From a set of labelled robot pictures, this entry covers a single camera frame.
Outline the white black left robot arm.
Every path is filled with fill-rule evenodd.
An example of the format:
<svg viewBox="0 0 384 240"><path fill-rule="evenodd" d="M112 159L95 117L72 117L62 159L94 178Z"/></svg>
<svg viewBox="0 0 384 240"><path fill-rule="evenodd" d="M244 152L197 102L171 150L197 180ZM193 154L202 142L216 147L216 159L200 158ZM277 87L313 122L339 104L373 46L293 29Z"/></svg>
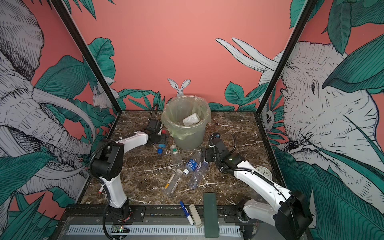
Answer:
<svg viewBox="0 0 384 240"><path fill-rule="evenodd" d="M163 124L157 119L159 105L151 109L147 127L129 135L103 140L91 156L89 174L101 183L108 199L107 212L120 222L130 219L132 210L121 182L124 154L144 145L164 144L168 137L162 134Z"/></svg>

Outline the white bottle yellow logo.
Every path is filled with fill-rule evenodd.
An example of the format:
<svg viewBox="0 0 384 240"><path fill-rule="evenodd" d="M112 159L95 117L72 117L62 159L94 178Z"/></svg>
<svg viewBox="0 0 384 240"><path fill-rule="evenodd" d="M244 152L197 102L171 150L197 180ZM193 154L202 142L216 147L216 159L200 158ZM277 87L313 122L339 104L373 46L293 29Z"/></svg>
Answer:
<svg viewBox="0 0 384 240"><path fill-rule="evenodd" d="M193 113L190 116L183 119L183 124L185 127L196 125L199 122L200 122L200 117L196 113Z"/></svg>

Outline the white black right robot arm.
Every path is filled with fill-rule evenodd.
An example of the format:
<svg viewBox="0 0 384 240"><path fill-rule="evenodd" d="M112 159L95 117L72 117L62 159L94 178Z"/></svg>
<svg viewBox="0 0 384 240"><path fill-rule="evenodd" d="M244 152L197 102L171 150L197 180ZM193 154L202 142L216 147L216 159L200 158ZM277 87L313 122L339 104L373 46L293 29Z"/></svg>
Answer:
<svg viewBox="0 0 384 240"><path fill-rule="evenodd" d="M258 204L249 199L240 205L238 218L246 222L257 219L275 226L286 240L298 240L313 222L308 200L300 191L290 191L263 176L243 156L229 151L219 133L209 135L209 149L202 156L215 163L223 174L242 181L267 201Z"/></svg>

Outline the Fiji bottle red blue label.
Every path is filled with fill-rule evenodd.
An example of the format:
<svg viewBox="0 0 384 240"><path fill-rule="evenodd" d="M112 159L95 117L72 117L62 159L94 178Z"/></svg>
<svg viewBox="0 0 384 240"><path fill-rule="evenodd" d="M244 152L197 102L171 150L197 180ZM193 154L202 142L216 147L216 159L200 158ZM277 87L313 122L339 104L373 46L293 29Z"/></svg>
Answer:
<svg viewBox="0 0 384 240"><path fill-rule="evenodd" d="M167 145L165 144L156 144L157 153L163 155L166 153Z"/></svg>

